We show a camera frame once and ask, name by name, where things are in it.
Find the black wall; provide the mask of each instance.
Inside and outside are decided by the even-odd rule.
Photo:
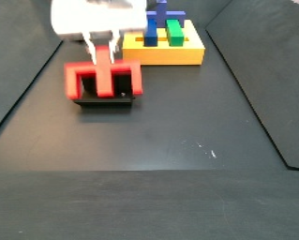
[[[207,30],[287,164],[299,168],[299,5],[234,0]]]
[[[0,122],[59,43],[49,1],[0,0]]]

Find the yellow base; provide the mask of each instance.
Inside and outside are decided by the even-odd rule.
[[[171,47],[164,28],[158,28],[158,47],[144,47],[143,33],[126,33],[123,59],[140,60],[142,65],[202,65],[204,44],[196,34],[191,20],[184,20],[183,47]]]

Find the green block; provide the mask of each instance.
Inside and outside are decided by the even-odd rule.
[[[166,30],[170,46],[179,47],[184,45],[184,34],[180,23],[176,19],[167,19]]]

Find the table surface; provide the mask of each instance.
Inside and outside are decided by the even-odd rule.
[[[285,169],[203,29],[202,66],[142,67],[144,95],[128,108],[82,109],[66,98],[66,42],[0,129],[0,170]]]

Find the red block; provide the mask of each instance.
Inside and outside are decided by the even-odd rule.
[[[96,50],[96,65],[92,62],[67,63],[66,93],[72,100],[82,97],[82,76],[96,76],[96,94],[100,98],[114,97],[112,74],[131,74],[131,88],[135,95],[143,94],[140,62],[132,60],[110,61],[108,46]]]

